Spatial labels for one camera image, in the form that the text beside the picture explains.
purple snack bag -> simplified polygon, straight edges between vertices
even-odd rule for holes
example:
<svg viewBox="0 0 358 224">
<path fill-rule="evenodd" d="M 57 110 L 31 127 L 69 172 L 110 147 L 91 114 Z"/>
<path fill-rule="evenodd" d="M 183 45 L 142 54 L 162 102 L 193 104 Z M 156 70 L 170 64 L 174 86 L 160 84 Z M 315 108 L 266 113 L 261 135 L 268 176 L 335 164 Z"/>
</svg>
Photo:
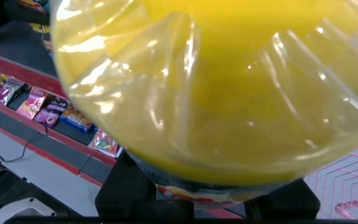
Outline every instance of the purple snack bag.
<svg viewBox="0 0 358 224">
<path fill-rule="evenodd" d="M 56 97 L 48 106 L 42 109 L 34 118 L 38 123 L 52 127 L 59 116 L 67 109 L 66 100 Z"/>
<path fill-rule="evenodd" d="M 0 104 L 6 106 L 23 86 L 24 83 L 22 81 L 9 77 L 0 91 Z"/>
</svg>

gray floor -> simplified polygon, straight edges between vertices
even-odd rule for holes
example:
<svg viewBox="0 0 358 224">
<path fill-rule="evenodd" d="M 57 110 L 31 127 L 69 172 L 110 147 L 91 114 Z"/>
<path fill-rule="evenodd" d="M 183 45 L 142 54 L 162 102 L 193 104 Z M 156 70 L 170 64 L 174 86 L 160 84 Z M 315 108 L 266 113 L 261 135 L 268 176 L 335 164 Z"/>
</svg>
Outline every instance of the gray floor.
<svg viewBox="0 0 358 224">
<path fill-rule="evenodd" d="M 0 133 L 0 155 L 14 159 L 22 153 L 23 146 Z M 94 199 L 100 188 L 66 169 L 50 162 L 31 150 L 23 159 L 4 163 L 19 177 L 26 177 L 42 190 L 48 192 L 70 208 L 84 216 L 97 216 Z"/>
</svg>

pink shopping basket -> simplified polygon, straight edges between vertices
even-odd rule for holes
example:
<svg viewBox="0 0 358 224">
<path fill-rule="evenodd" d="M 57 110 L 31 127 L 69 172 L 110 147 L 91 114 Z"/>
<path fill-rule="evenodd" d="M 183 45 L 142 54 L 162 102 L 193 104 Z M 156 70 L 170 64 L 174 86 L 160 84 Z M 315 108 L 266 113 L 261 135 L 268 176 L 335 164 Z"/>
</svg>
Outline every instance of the pink shopping basket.
<svg viewBox="0 0 358 224">
<path fill-rule="evenodd" d="M 358 219 L 358 154 L 350 154 L 305 178 L 320 199 L 318 218 Z"/>
</svg>

black cable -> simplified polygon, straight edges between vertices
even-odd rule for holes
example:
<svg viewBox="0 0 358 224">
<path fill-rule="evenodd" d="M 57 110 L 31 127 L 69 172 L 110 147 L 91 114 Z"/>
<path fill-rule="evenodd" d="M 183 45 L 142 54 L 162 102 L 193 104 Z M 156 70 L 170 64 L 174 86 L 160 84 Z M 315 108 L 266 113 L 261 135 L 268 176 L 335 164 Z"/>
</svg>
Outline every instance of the black cable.
<svg viewBox="0 0 358 224">
<path fill-rule="evenodd" d="M 44 125 L 44 128 L 45 128 L 45 134 L 48 136 L 48 127 L 46 125 Z M 22 155 L 16 159 L 11 159 L 11 160 L 5 160 L 1 155 L 0 155 L 0 160 L 3 161 L 3 162 L 15 162 L 15 161 L 18 161 L 19 159 L 22 159 L 24 157 L 24 154 L 25 154 L 25 149 L 27 149 L 27 145 L 31 142 L 31 140 L 33 140 L 35 137 L 37 137 L 39 134 L 41 133 L 37 133 L 35 136 L 33 136 L 32 138 L 30 138 L 30 140 L 28 140 L 26 142 L 26 144 L 24 145 L 23 147 L 23 152 L 22 152 Z"/>
</svg>

clear plastic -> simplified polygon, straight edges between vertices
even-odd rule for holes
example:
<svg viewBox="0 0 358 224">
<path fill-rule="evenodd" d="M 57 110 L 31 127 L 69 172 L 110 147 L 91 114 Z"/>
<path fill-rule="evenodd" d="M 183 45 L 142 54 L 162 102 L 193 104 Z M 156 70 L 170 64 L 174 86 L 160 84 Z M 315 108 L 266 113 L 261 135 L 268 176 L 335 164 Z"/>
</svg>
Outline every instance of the clear plastic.
<svg viewBox="0 0 358 224">
<path fill-rule="evenodd" d="M 358 147 L 358 0 L 53 3 L 69 98 L 172 175 L 286 182 Z"/>
</svg>

